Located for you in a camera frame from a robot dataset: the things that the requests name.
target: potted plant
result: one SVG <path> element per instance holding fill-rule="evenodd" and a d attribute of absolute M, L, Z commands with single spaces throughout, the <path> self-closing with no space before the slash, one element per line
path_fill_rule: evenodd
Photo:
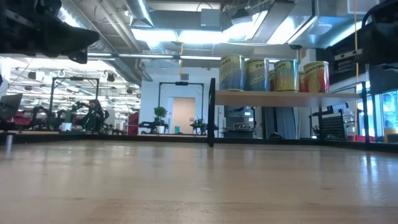
<path fill-rule="evenodd" d="M 165 126 L 163 124 L 162 118 L 165 118 L 166 114 L 167 114 L 167 110 L 164 107 L 158 106 L 158 107 L 155 108 L 156 131 L 159 134 L 163 134 L 164 133 Z"/>

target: wooden table surface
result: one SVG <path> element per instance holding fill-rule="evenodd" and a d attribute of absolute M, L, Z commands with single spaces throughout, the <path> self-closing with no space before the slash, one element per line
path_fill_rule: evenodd
<path fill-rule="evenodd" d="M 0 223 L 396 224 L 398 157 L 318 146 L 2 146 Z"/>

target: plant pot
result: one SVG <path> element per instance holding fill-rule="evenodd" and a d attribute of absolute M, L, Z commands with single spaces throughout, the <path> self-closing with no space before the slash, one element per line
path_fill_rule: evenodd
<path fill-rule="evenodd" d="M 164 133 L 164 126 L 156 126 L 156 132 L 158 134 L 163 134 Z"/>

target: rack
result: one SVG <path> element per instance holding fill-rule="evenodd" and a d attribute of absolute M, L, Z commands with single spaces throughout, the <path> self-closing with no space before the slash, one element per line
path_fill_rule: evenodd
<path fill-rule="evenodd" d="M 361 84 L 363 90 L 366 89 L 365 82 L 354 83 L 352 85 L 339 88 L 332 93 L 294 93 L 294 92 L 264 92 L 264 91 L 216 91 L 216 80 L 211 79 L 209 89 L 209 107 L 208 107 L 208 123 L 215 123 L 215 105 L 225 106 L 270 106 L 270 107 L 318 107 L 318 122 L 320 127 L 319 143 L 327 142 L 323 135 L 323 118 L 322 107 L 332 105 L 342 105 L 347 101 L 362 99 L 367 101 L 366 91 L 361 94 L 355 93 L 338 93 L 341 91 L 356 88 L 357 84 Z M 365 145 L 370 143 L 369 137 L 369 120 L 368 106 L 363 104 L 364 108 L 364 127 L 365 127 Z M 215 135 L 214 126 L 209 125 L 207 141 L 210 147 L 214 146 Z"/>

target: monitor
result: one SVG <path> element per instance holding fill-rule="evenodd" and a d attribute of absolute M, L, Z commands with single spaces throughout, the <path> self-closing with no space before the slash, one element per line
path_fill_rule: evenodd
<path fill-rule="evenodd" d="M 7 119 L 15 117 L 21 104 L 22 94 L 7 95 L 0 99 L 0 117 Z"/>

